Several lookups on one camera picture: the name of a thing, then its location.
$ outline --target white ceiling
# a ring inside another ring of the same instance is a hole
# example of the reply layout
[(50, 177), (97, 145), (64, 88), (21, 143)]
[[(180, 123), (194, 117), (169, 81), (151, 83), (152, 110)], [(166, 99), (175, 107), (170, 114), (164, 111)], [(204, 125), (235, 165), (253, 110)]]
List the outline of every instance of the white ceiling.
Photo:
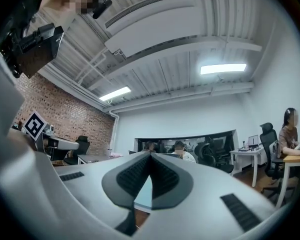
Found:
[[(195, 0), (202, 17), (201, 35), (153, 46), (129, 58), (108, 50), (102, 56), (106, 48), (104, 43), (111, 38), (105, 22), (140, 1), (112, 0), (112, 6), (97, 20), (90, 14), (41, 10), (32, 30), (53, 22), (63, 27), (65, 35), (57, 58), (40, 73), (67, 92), (78, 92), (75, 95), (78, 98), (87, 96), (89, 104), (104, 111), (115, 110), (117, 105), (122, 107), (122, 103), (129, 101), (178, 90), (192, 92), (207, 86), (251, 81), (267, 46), (265, 38), (258, 39), (262, 36), (258, 33), (263, 20), (262, 0)], [(263, 27), (263, 32), (271, 32), (271, 24), (268, 25), (270, 27)], [(209, 47), (208, 41), (220, 45)], [(190, 45), (180, 50), (185, 43)], [(96, 69), (89, 66), (104, 57)], [(247, 68), (243, 73), (200, 75), (201, 66), (224, 63), (246, 63)], [(98, 100), (124, 86), (131, 92), (114, 98), (111, 104)]]

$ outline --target ceiling light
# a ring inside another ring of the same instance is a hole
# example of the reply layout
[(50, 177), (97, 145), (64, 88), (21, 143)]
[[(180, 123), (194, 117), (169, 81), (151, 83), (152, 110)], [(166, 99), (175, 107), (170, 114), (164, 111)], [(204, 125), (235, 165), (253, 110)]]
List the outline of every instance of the ceiling light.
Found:
[(247, 64), (220, 64), (201, 67), (201, 75), (222, 73), (222, 72), (242, 72), (245, 71)]
[(129, 93), (129, 92), (131, 92), (131, 90), (128, 87), (123, 87), (119, 90), (115, 90), (114, 92), (111, 92), (111, 93), (109, 93), (105, 96), (102, 96), (99, 99), (102, 100), (102, 101), (106, 101), (106, 100), (112, 99), (114, 97), (117, 97), (117, 96), (122, 95), (122, 94)]

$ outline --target desk leg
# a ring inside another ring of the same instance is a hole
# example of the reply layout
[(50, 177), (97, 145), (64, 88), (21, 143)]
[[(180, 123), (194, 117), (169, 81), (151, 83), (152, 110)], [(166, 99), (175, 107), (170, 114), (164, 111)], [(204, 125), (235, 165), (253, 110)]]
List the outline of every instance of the desk leg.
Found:
[(257, 173), (258, 173), (258, 155), (255, 154), (253, 161), (253, 180), (252, 180), (252, 187), (254, 188), (257, 183)]
[(286, 190), (287, 190), (287, 185), (288, 185), (288, 180), (289, 180), (289, 173), (290, 173), (290, 166), (288, 163), (285, 163), (283, 182), (282, 182), (282, 187), (281, 187), (280, 195), (278, 198), (278, 202), (276, 203), (276, 206), (275, 206), (276, 209), (279, 209), (281, 207), (284, 197), (286, 195)]
[(235, 170), (234, 154), (230, 153), (230, 158), (231, 158), (231, 164), (233, 165), (233, 170), (230, 173), (230, 175), (233, 176), (234, 175), (234, 170)]

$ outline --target wooden floor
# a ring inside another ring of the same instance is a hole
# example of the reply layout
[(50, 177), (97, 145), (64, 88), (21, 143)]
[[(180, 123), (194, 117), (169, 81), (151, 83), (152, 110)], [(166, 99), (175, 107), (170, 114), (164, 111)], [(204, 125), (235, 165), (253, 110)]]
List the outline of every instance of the wooden floor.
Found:
[[(246, 168), (243, 172), (234, 175), (234, 177), (258, 192), (261, 192), (261, 190), (265, 187), (277, 187), (279, 183), (278, 181), (276, 181), (274, 184), (272, 184), (273, 180), (266, 175), (264, 166), (258, 168), (255, 187), (252, 187), (252, 180), (254, 177), (253, 167)], [(297, 184), (298, 178), (293, 177), (289, 179), (288, 186), (295, 187)], [(136, 225), (140, 228), (149, 215), (146, 212), (137, 209), (135, 209), (134, 211)]]
[[(261, 192), (261, 190), (265, 187), (277, 187), (279, 183), (279, 181), (274, 182), (272, 178), (266, 175), (264, 166), (258, 168), (255, 187), (252, 187), (252, 180), (254, 177), (253, 167), (247, 168), (244, 171), (235, 174), (234, 177), (258, 192)], [(288, 181), (288, 186), (295, 187), (297, 184), (298, 178), (296, 177), (290, 178)]]

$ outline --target red brick wall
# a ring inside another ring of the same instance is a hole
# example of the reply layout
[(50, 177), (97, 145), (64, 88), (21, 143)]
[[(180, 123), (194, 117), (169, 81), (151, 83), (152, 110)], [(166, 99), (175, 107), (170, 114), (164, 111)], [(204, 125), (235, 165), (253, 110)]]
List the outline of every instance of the red brick wall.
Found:
[(87, 154), (105, 155), (109, 148), (114, 118), (73, 97), (40, 74), (17, 79), (17, 89), (25, 101), (14, 122), (25, 121), (36, 110), (50, 125), (55, 135), (71, 141), (88, 136)]

